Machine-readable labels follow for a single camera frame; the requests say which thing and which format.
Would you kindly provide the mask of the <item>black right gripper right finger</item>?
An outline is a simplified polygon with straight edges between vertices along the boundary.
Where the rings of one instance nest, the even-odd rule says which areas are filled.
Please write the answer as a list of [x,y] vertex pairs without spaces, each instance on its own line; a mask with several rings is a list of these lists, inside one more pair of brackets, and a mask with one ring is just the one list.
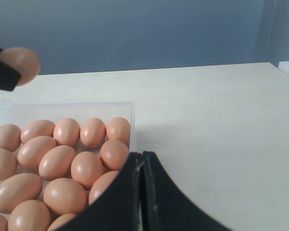
[[143,152],[141,186],[144,231],[226,231],[171,180],[154,152]]

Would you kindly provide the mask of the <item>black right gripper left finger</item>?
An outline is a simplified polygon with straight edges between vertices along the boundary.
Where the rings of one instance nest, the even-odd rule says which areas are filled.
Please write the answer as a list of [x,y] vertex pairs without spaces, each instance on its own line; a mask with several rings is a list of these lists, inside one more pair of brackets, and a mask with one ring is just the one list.
[[143,158],[130,153],[122,170],[84,212],[58,231],[137,231],[140,223]]

